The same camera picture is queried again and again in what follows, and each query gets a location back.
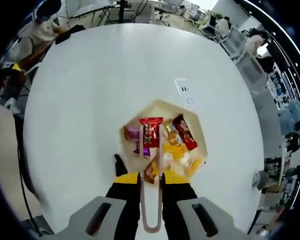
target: chair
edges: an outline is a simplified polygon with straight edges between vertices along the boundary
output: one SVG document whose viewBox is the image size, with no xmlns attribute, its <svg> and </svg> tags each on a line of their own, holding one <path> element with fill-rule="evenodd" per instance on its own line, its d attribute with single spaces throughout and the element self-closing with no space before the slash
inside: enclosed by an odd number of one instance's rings
<svg viewBox="0 0 300 240">
<path fill-rule="evenodd" d="M 242 53 L 247 38 L 235 27 L 231 27 L 228 36 L 221 40 L 219 44 L 231 59 L 237 58 Z"/>
<path fill-rule="evenodd" d="M 197 22 L 201 18 L 201 14 L 198 12 L 199 6 L 196 4 L 191 4 L 191 9 L 187 9 L 187 18 L 186 21 L 189 21 L 192 23 L 192 25 L 195 25 L 195 22 Z"/>
<path fill-rule="evenodd" d="M 244 51 L 238 60 L 235 61 L 235 65 L 246 83 L 252 98 L 267 91 L 268 75 L 249 51 Z"/>
<path fill-rule="evenodd" d="M 163 15 L 164 14 L 176 14 L 178 9 L 183 9 L 185 6 L 181 5 L 183 0 L 165 0 L 165 2 L 168 4 L 155 6 L 154 10 L 158 11 L 160 14 L 159 23 L 162 23 L 165 26 L 170 27 L 170 23 L 163 20 Z"/>
<path fill-rule="evenodd" d="M 199 31 L 210 40 L 217 40 L 222 35 L 221 33 L 216 29 L 217 24 L 217 18 L 215 16 L 212 16 L 211 10 L 208 11 L 208 19 L 206 24 L 204 24 L 202 27 L 199 27 Z"/>
</svg>

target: snack package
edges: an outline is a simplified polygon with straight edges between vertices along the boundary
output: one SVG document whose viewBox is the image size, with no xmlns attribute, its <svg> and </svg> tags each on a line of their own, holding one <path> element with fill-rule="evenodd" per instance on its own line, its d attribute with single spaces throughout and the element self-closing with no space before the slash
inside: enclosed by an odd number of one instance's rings
<svg viewBox="0 0 300 240">
<path fill-rule="evenodd" d="M 168 143 L 163 143 L 163 154 L 171 154 L 175 161 L 179 161 L 186 152 L 188 152 L 188 150 L 185 144 L 182 144 L 181 146 L 173 146 Z"/>
<path fill-rule="evenodd" d="M 175 119 L 173 119 L 172 122 L 175 128 L 178 130 L 182 141 L 186 145 L 186 148 L 189 151 L 195 149 L 198 146 L 198 144 L 195 142 L 194 138 L 192 137 L 192 134 L 188 128 L 188 125 L 186 124 L 183 114 L 177 116 Z"/>
<path fill-rule="evenodd" d="M 169 163 L 169 167 L 176 174 L 192 177 L 193 174 L 197 171 L 197 169 L 201 166 L 202 160 L 201 158 L 193 157 L 190 152 L 187 150 L 185 144 L 181 146 L 173 146 L 167 143 L 163 144 L 163 155 L 171 154 L 174 161 L 177 163 Z"/>
<path fill-rule="evenodd" d="M 143 117 L 139 122 L 143 125 L 143 147 L 159 147 L 159 125 L 164 120 L 163 117 Z"/>
<path fill-rule="evenodd" d="M 139 157 L 140 156 L 140 142 L 135 142 L 136 149 L 133 151 L 133 153 Z M 148 147 L 143 148 L 143 157 L 145 159 L 151 159 L 150 149 Z"/>
<path fill-rule="evenodd" d="M 168 133 L 168 137 L 170 137 L 173 133 L 177 131 L 175 125 L 172 123 L 172 119 L 165 120 L 163 122 L 163 126 Z"/>
<path fill-rule="evenodd" d="M 133 126 L 123 126 L 124 138 L 128 141 L 139 141 L 140 130 L 138 127 Z"/>
<path fill-rule="evenodd" d="M 151 184 L 155 183 L 155 177 L 159 174 L 158 157 L 159 154 L 157 153 L 155 157 L 152 159 L 152 161 L 150 162 L 150 164 L 143 171 L 144 180 Z"/>
</svg>

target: dark red snack package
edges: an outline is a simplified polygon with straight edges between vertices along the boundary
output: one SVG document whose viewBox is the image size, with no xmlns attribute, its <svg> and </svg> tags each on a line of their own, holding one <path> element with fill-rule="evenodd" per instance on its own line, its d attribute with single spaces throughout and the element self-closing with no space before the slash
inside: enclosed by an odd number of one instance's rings
<svg viewBox="0 0 300 240">
<path fill-rule="evenodd" d="M 143 124 L 143 147 L 159 147 L 159 125 L 163 122 L 163 117 L 143 117 L 139 122 Z"/>
<path fill-rule="evenodd" d="M 198 144 L 195 142 L 194 138 L 192 137 L 192 134 L 188 128 L 188 125 L 184 119 L 184 115 L 180 114 L 175 119 L 173 119 L 173 124 L 175 128 L 178 130 L 179 135 L 186 145 L 186 148 L 191 151 L 198 147 Z"/>
</svg>

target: office floor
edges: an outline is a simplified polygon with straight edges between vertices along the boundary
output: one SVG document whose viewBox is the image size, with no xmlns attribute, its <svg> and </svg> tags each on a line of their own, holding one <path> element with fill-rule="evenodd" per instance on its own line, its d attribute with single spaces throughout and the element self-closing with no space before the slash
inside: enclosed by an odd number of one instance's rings
<svg viewBox="0 0 300 240">
<path fill-rule="evenodd" d="M 110 20 L 117 19 L 118 14 L 119 13 L 117 9 L 112 9 L 108 19 Z M 98 26 L 98 23 L 102 18 L 102 15 L 103 15 L 103 11 L 101 10 L 95 12 L 94 14 L 90 13 L 80 18 L 72 18 L 69 20 L 69 25 L 70 27 L 73 27 L 74 25 L 83 25 L 86 29 L 91 27 L 95 28 Z M 126 18 L 133 15 L 134 15 L 133 12 L 126 13 Z M 164 16 L 163 20 L 167 21 L 170 24 L 171 28 L 176 28 L 176 29 L 197 34 L 199 36 L 203 36 L 202 33 L 198 30 L 198 27 L 196 25 L 193 26 L 190 21 L 186 21 L 182 16 L 173 15 L 173 14 L 164 14 L 163 16 Z"/>
<path fill-rule="evenodd" d="M 28 219 L 19 176 L 15 121 L 3 106 L 0 106 L 0 187 L 18 219 Z M 32 215 L 40 215 L 41 207 L 35 196 L 27 188 L 25 194 Z"/>
<path fill-rule="evenodd" d="M 118 13 L 111 12 L 109 19 L 115 19 Z M 102 11 L 88 14 L 86 16 L 70 19 L 69 24 L 71 27 L 74 25 L 83 25 L 85 28 L 91 26 L 96 27 L 103 15 Z M 171 28 L 177 28 L 184 31 L 198 34 L 196 26 L 192 23 L 185 21 L 181 16 L 169 15 L 163 18 L 169 22 Z M 22 221 L 29 218 L 23 194 L 21 190 L 21 182 L 19 177 L 18 156 L 17 156 L 17 139 L 15 132 L 14 118 L 10 111 L 0 106 L 0 186 L 6 197 L 7 202 L 12 207 L 17 217 Z M 29 202 L 32 215 L 38 216 L 41 214 L 41 207 L 37 199 L 26 189 L 26 196 Z"/>
</svg>

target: table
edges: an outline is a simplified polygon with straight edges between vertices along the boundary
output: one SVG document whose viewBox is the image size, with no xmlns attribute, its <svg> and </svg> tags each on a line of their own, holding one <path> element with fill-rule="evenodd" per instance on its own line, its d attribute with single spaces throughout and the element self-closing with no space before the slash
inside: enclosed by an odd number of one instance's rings
<svg viewBox="0 0 300 240">
<path fill-rule="evenodd" d="M 191 184 L 247 231 L 264 168 L 258 115 L 234 63 L 216 43 L 154 24 L 114 24 L 77 32 L 53 45 L 33 81 L 24 119 L 24 146 L 43 216 L 55 233 L 115 179 L 119 129 L 155 99 L 181 106 L 174 80 L 195 84 L 207 159 Z M 145 189 L 148 224 L 157 221 L 155 188 Z M 142 220 L 136 239 L 147 234 Z"/>
</svg>

